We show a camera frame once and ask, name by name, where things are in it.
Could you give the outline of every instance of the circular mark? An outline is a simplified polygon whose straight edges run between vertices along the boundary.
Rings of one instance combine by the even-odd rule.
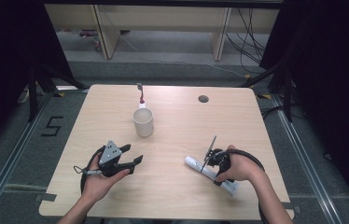
[[[205,96],[205,95],[201,95],[200,97],[198,97],[198,100],[201,103],[207,103],[209,101],[209,97]]]

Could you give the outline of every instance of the paper cup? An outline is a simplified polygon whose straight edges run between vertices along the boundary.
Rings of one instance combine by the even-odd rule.
[[[136,132],[141,137],[148,137],[154,133],[152,111],[148,108],[138,108],[133,113],[133,123]]]

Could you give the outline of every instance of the gray floor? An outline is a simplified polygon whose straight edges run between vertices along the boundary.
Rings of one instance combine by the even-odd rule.
[[[85,84],[128,84],[143,80],[146,84],[157,85],[236,86],[245,82],[245,75],[256,75],[244,68],[252,72],[263,71],[246,57],[242,57],[242,68],[240,53],[228,41],[221,62],[215,62],[209,36],[202,33],[131,31],[121,38],[113,59],[109,61],[104,59],[102,52],[95,50],[92,37],[80,37],[77,31],[59,32],[58,37],[75,78]],[[262,45],[268,39],[266,35],[257,35],[256,38]],[[247,50],[255,53],[253,48]],[[268,83],[267,78],[253,90],[258,94],[267,93]],[[38,214],[39,202],[35,197],[44,193],[49,184],[85,96],[86,93],[67,92],[63,97],[49,97],[21,159],[0,196],[0,223],[52,223],[58,220],[57,217],[41,217]],[[261,109],[272,108],[273,101],[258,99],[258,105]],[[292,113],[293,125],[318,177],[334,202],[342,223],[349,223],[349,188],[334,164],[323,158],[324,147],[303,117],[302,110],[292,107]],[[26,102],[12,112],[0,131],[0,172],[17,146],[23,129],[27,127],[28,116]],[[63,117],[54,121],[54,125],[61,126],[61,129],[55,137],[43,137],[43,133],[52,132],[46,128],[52,116]],[[265,125],[290,200],[293,206],[300,209],[294,222],[329,223],[276,111],[265,119]],[[88,223],[99,223],[99,220],[89,218]]]

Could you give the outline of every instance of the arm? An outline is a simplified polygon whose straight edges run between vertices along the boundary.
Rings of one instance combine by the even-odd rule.
[[[248,180],[258,196],[259,204],[269,223],[293,223],[273,189],[270,178],[253,161],[241,155],[230,154],[230,169],[217,176],[226,179]]]
[[[100,156],[101,153],[93,159],[91,164],[92,170],[98,169],[98,160]],[[104,175],[88,176],[81,197],[58,223],[81,223],[93,205],[103,199],[111,187],[113,187],[115,183],[120,181],[129,172],[129,170],[123,170],[111,177],[105,177]]]

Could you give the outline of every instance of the wooden table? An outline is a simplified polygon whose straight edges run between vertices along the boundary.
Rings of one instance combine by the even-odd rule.
[[[90,88],[47,189],[57,197],[41,203],[42,216],[63,216],[73,206],[80,195],[81,178],[73,166],[85,167],[109,139],[119,147],[132,144],[120,162],[144,158],[133,175],[119,181],[94,205],[89,217],[260,219],[257,196],[249,182],[241,182],[231,197],[185,164],[187,156],[202,161],[215,134],[214,148],[233,144],[259,158],[280,200],[289,203],[251,90],[145,86],[144,94],[154,113],[155,131],[148,138],[139,137],[133,126],[132,114],[140,97],[136,85]],[[201,95],[209,101],[201,103]],[[292,210],[288,213],[294,217]]]

